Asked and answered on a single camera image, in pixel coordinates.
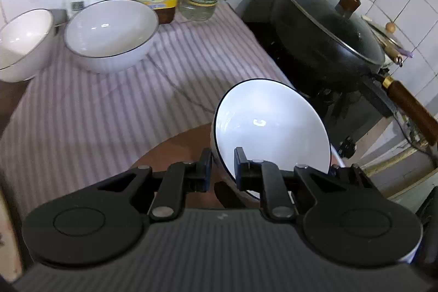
pot lid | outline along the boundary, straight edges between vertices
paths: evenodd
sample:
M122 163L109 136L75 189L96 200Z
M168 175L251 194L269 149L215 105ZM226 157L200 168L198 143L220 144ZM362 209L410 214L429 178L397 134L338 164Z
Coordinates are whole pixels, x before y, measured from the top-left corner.
M364 60L382 65L385 55L370 27L354 13L359 0L291 0L312 22Z

white ceramic bowl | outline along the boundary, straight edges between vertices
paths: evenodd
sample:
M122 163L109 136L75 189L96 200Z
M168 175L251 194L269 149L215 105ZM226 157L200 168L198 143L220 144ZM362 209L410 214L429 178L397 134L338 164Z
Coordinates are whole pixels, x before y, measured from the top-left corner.
M158 17L147 5L132 0L92 4L68 23L64 40L73 59L85 70L110 73L140 61L153 44Z
M281 170L306 164L327 173L330 167L329 138L318 114L294 89L273 80L230 89L216 109L211 141L215 161L233 179L237 146L249 160L271 161Z
M50 59L53 15L47 9L27 11L0 30L0 80L28 80Z

gas stove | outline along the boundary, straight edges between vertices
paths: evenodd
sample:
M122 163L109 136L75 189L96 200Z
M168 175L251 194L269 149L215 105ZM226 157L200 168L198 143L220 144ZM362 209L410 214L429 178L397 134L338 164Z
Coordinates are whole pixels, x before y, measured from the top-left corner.
M359 91L337 92L315 80L312 71L298 63L284 48L270 23L247 22L246 25L295 89L317 111L332 145L341 156L350 158L355 151L355 142L382 117L392 116L378 98L370 102Z

striped tablecloth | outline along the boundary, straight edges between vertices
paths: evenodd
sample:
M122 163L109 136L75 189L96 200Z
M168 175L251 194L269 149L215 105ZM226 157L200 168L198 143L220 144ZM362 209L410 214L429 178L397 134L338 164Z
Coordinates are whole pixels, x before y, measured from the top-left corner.
M288 83L225 3L207 22L177 14L160 26L145 60L115 74L78 68L60 32L51 65L29 84L0 140L0 167L20 214L211 122L225 92L249 78Z

pan handle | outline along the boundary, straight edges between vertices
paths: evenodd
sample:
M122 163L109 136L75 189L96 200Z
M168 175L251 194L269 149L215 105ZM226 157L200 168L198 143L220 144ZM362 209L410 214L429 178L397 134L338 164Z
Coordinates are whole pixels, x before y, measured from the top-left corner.
M399 81L387 76L382 86L388 97L409 116L428 143L433 146L438 142L438 122L423 105Z

